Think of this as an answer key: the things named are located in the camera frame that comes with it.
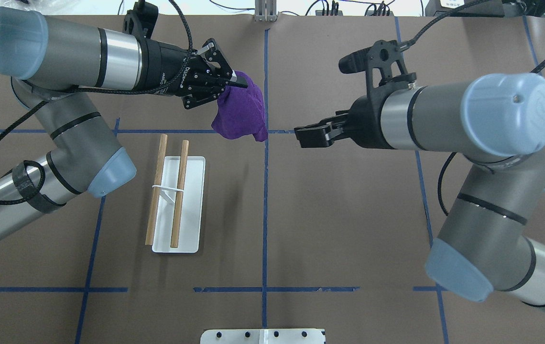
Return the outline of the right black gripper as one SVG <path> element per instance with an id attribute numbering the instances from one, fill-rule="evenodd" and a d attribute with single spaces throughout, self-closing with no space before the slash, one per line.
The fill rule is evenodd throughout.
<path id="1" fill-rule="evenodd" d="M 367 96 L 356 99 L 344 114 L 336 114 L 315 124 L 295 127 L 301 148 L 327 148 L 337 140 L 352 139 L 367 149 L 393 150 L 382 134 L 380 109 Z"/>

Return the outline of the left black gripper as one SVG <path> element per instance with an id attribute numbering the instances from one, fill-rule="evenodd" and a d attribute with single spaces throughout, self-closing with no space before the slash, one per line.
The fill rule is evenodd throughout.
<path id="1" fill-rule="evenodd" d="M 188 57 L 187 50 L 175 45 L 158 41 L 143 41 L 146 61 L 143 67 L 143 89 L 151 90 L 168 81 L 170 85 L 157 91 L 163 96 L 182 97 L 183 107 L 193 109 L 218 100 L 227 86 L 248 88 L 243 76 L 237 75 L 229 65 L 218 42 L 209 38 L 199 49 L 199 56 Z M 194 78 L 196 73 L 205 74 L 214 79 L 214 83 L 205 83 L 202 77 Z"/>

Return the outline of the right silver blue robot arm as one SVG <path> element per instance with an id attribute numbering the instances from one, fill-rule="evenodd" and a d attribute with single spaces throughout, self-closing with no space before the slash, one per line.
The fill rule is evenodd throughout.
<path id="1" fill-rule="evenodd" d="M 472 167 L 432 242 L 427 275 L 473 302 L 500 291 L 545 312 L 545 245 L 523 233 L 545 192 L 543 76 L 389 83 L 294 130 L 302 148 L 351 139 L 363 148 L 463 155 Z"/>

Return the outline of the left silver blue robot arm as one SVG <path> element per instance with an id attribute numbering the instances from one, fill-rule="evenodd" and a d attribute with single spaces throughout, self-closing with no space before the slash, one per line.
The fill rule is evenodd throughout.
<path id="1" fill-rule="evenodd" d="M 129 182 L 136 167 L 89 93 L 180 97 L 185 109 L 218 100 L 248 82 L 207 39 L 186 49 L 152 39 L 158 8 L 138 0 L 121 32 L 0 7 L 0 74 L 55 148 L 19 161 L 0 178 L 0 240 L 84 192 L 101 198 Z"/>

